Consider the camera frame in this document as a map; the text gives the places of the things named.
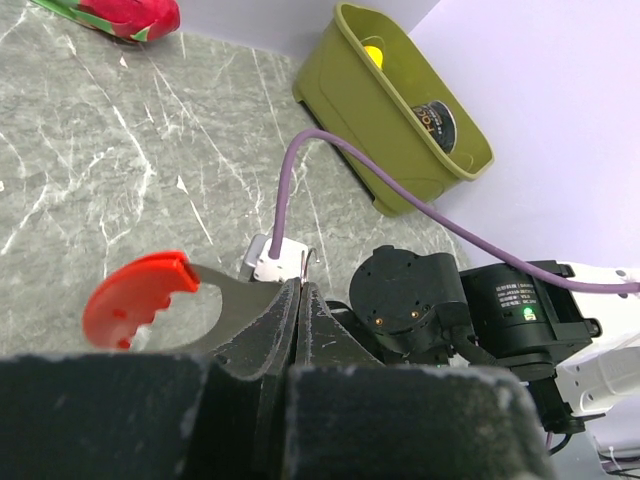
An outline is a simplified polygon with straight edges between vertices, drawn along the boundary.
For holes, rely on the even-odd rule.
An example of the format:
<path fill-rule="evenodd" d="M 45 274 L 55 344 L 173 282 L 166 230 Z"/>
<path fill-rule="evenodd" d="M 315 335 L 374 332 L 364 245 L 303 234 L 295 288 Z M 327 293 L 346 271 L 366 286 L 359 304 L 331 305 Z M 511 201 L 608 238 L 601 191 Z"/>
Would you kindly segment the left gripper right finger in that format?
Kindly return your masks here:
<path fill-rule="evenodd" d="M 302 290 L 287 479 L 551 479 L 535 405 L 492 367 L 383 366 Z"/>

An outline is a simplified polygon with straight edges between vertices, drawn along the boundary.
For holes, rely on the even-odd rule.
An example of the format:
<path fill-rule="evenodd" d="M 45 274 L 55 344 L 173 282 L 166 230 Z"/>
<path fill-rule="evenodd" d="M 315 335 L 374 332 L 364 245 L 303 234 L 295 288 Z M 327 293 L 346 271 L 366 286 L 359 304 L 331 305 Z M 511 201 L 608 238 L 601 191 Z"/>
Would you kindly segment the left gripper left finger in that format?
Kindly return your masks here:
<path fill-rule="evenodd" d="M 5 479 L 273 479 L 301 284 L 230 281 L 212 332 L 162 353 L 1 362 Z"/>

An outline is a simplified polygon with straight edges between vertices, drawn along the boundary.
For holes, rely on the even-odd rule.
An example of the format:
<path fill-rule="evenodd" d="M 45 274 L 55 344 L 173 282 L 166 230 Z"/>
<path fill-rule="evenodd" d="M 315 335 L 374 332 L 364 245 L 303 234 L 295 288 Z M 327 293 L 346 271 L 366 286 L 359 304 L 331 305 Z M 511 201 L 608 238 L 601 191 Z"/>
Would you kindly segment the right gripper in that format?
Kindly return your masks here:
<path fill-rule="evenodd" d="M 373 251 L 353 274 L 347 303 L 329 310 L 386 365 L 445 366 L 455 355 L 451 328 L 470 334 L 470 312 L 455 257 L 419 255 L 391 245 Z"/>

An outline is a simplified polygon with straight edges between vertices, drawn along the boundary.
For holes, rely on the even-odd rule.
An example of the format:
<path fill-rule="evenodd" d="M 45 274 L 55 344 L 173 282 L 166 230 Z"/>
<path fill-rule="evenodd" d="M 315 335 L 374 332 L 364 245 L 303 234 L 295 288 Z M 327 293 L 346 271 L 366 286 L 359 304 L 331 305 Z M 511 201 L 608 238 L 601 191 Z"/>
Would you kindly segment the red and silver key organizer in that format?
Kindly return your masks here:
<path fill-rule="evenodd" d="M 316 256 L 316 250 L 309 248 L 298 278 L 302 282 L 307 280 L 309 261 Z M 222 297 L 216 324 L 199 339 L 179 347 L 207 352 L 266 312 L 284 283 L 241 281 L 195 264 L 181 251 L 156 252 L 116 270 L 94 290 L 84 308 L 82 328 L 97 348 L 135 350 L 146 343 L 142 332 L 151 328 L 159 311 L 169 309 L 174 294 L 194 294 L 201 286 L 212 285 Z"/>

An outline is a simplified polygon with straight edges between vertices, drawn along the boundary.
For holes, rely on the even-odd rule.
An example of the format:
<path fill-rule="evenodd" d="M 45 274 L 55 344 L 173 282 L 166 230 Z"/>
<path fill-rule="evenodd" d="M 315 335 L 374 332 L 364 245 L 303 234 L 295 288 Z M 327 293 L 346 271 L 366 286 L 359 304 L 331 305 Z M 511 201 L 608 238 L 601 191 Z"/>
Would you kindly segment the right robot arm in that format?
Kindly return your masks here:
<path fill-rule="evenodd" d="M 525 383 L 543 428 L 581 433 L 639 390 L 639 274 L 553 260 L 460 270 L 448 253 L 375 249 L 329 308 L 384 364 L 461 357 Z"/>

